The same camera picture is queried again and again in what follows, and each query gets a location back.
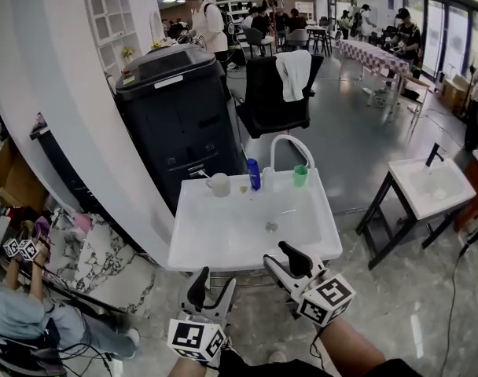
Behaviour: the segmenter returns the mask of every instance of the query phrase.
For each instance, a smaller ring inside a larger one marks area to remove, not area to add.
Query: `blue bottle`
[[[248,159],[249,181],[252,183],[252,189],[258,191],[260,189],[260,169],[255,159]]]

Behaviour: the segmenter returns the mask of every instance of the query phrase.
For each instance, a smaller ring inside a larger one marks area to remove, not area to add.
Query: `white mug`
[[[206,180],[208,186],[216,197],[227,197],[230,194],[230,180],[224,173],[213,174]]]

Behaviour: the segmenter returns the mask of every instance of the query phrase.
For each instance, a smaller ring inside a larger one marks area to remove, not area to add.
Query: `black faucet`
[[[433,145],[433,149],[431,150],[431,153],[429,154],[428,160],[426,161],[427,167],[431,166],[431,163],[433,162],[435,156],[438,156],[442,162],[444,161],[443,157],[438,153],[438,148],[440,148],[440,146],[437,143],[435,143]]]

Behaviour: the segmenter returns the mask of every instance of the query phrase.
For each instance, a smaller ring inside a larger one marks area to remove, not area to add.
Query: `black cap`
[[[405,20],[407,17],[410,16],[410,12],[408,9],[402,9],[399,13],[398,13],[398,18],[400,20]]]

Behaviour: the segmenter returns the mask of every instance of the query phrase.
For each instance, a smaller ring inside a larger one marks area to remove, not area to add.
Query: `small white sink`
[[[274,189],[254,192],[249,176],[231,176],[231,193],[214,197],[205,180],[182,183],[169,266],[194,271],[263,268],[265,254],[287,264],[278,248],[282,240],[327,260],[342,246],[318,170],[309,170],[307,185],[297,188],[292,171],[275,172]],[[248,186],[243,193],[241,186]]]
[[[409,159],[388,164],[417,219],[441,214],[475,196],[452,159],[435,158],[430,167],[425,163],[426,159]]]

